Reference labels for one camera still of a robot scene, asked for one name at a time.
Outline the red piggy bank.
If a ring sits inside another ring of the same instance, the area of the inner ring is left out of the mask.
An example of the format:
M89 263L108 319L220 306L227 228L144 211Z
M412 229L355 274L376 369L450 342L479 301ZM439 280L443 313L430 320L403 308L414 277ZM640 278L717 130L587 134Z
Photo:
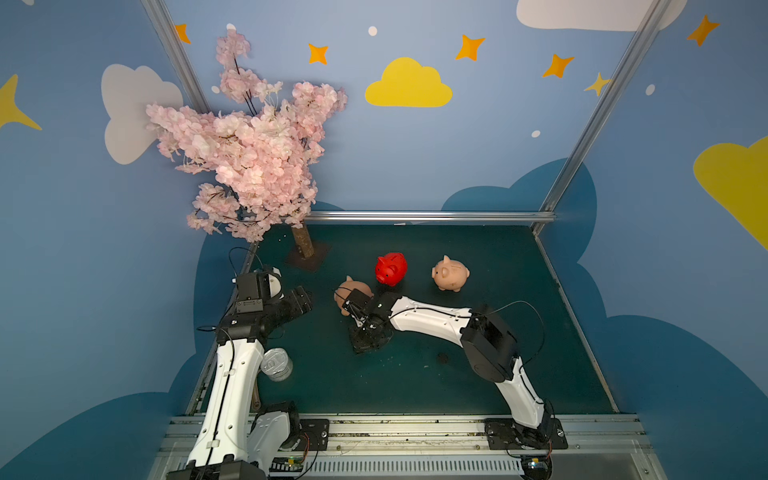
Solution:
M404 279L407 270L405 256L399 252L391 252L377 258L375 278L380 284L395 287Z

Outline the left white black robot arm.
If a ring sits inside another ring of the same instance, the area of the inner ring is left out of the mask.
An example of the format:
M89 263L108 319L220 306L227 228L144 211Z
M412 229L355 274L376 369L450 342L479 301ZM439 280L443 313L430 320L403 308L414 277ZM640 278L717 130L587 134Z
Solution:
M299 436L293 402L266 409L250 425L264 343L277 327L312 309L311 295L299 286L277 295L260 311L239 313L231 305L216 327L216 363L208 408L185 465L167 479L268 479L280 448Z

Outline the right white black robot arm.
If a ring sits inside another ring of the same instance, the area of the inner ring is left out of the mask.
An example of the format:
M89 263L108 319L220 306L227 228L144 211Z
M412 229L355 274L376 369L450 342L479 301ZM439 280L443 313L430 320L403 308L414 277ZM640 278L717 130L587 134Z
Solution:
M348 315L353 350L366 353L386 345L395 331L446 340L464 351L472 371L496 385L511 413L487 432L501 447L548 449L561 428L551 404L535 391L509 326L494 310L453 308L418 302L395 292L370 296L339 287L334 297Z

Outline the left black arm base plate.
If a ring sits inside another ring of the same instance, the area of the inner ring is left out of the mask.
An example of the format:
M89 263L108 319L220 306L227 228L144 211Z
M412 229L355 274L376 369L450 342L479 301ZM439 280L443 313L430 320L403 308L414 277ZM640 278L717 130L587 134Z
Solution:
M299 437L294 451L326 451L330 436L330 421L325 418L299 420Z

